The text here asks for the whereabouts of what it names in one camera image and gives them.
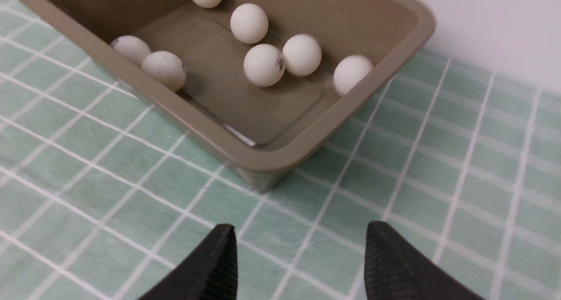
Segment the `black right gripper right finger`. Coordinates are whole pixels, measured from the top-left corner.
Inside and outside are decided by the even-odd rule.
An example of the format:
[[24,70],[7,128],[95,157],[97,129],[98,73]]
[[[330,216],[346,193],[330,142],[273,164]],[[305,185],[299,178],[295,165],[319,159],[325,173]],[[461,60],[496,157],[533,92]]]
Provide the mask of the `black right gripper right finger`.
[[390,224],[369,222],[363,280],[369,300],[480,300]]

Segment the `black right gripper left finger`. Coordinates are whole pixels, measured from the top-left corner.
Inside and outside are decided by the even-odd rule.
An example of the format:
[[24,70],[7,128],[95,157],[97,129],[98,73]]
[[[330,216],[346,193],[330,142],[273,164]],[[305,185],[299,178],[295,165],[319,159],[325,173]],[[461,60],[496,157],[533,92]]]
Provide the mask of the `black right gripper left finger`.
[[235,300],[238,291],[234,226],[217,224],[204,240],[141,300]]

